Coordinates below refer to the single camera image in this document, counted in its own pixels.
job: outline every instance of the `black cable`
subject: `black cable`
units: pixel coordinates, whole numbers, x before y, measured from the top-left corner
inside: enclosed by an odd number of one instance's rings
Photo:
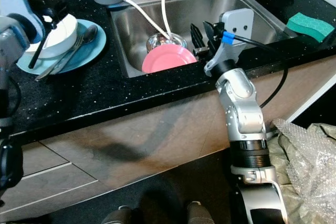
[[[12,111],[9,112],[9,114],[8,114],[8,116],[12,116],[17,111],[17,109],[19,108],[19,105],[21,103],[21,89],[19,87],[19,84],[17,84],[17,82],[12,77],[9,77],[9,81],[13,84],[13,86],[16,90],[16,103],[15,103]]]
[[[269,47],[267,45],[264,45],[264,44],[262,44],[260,42],[257,42],[255,40],[247,39],[247,38],[244,38],[244,37],[241,37],[241,36],[235,35],[235,39],[239,40],[239,41],[242,41],[242,42],[249,43],[249,44],[257,46],[257,47],[260,47],[263,50],[266,50],[266,51],[269,51],[269,52],[272,52],[272,53],[278,55],[279,56],[279,60],[281,61],[281,64],[284,67],[284,69],[283,69],[283,75],[282,75],[282,78],[281,78],[278,86],[275,88],[275,90],[273,91],[273,93],[260,105],[260,107],[263,108],[263,107],[266,106],[267,103],[269,103],[277,95],[277,93],[280,91],[280,89],[282,88],[283,84],[285,83],[285,80],[286,80],[287,75],[288,75],[288,66],[287,66],[286,62],[284,61],[283,57],[280,55],[280,53],[277,52],[275,49],[273,49],[273,48],[271,48],[271,47]]]

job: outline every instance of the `stainless steel sink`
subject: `stainless steel sink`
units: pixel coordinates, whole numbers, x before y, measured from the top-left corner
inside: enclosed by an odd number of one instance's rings
[[[164,29],[161,15],[161,0],[134,0],[157,24]],[[207,38],[203,21],[216,23],[220,14],[241,8],[251,8],[255,12],[252,39],[268,44],[295,36],[285,30],[286,26],[255,0],[166,0],[167,17],[172,32],[179,34],[193,50],[190,24],[202,32],[204,42]],[[133,7],[111,8],[112,29],[118,40],[118,55],[123,73],[136,77],[141,72],[142,62],[147,54],[146,41],[157,33],[143,16]]]

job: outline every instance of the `black countertop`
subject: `black countertop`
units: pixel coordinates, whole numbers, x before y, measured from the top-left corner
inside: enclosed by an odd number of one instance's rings
[[[46,0],[54,4],[60,0]],[[12,77],[19,83],[22,102],[14,116],[12,138],[27,144],[80,129],[157,105],[214,90],[214,81],[204,75],[203,65],[170,69],[136,78],[121,72],[116,40],[110,28],[108,10],[93,0],[65,0],[70,13],[91,20],[106,32],[107,43],[91,63],[71,72],[51,76],[46,82],[35,82],[32,74],[13,66]],[[336,26],[336,8],[323,0],[256,0],[287,23],[302,12]],[[289,67],[336,54],[336,33],[323,43],[299,35],[270,44],[283,54]],[[282,69],[281,64],[259,48],[245,50],[238,65],[250,78]]]

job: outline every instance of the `pink plate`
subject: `pink plate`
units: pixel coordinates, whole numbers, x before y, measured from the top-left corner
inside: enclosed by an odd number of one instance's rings
[[[142,64],[142,71],[154,73],[194,62],[197,60],[188,49],[175,44],[163,44],[147,54]]]

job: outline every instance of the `spoon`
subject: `spoon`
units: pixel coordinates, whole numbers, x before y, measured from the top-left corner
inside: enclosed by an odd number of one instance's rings
[[[92,42],[97,36],[98,27],[96,25],[91,25],[87,28],[82,35],[76,40],[74,46],[71,48],[72,53],[66,57],[68,54],[65,53],[62,57],[60,57],[54,64],[52,64],[49,68],[47,68],[43,73],[35,78],[35,81],[39,81],[49,74],[57,74],[59,73],[69,62],[72,56],[77,52],[77,50],[83,45]]]

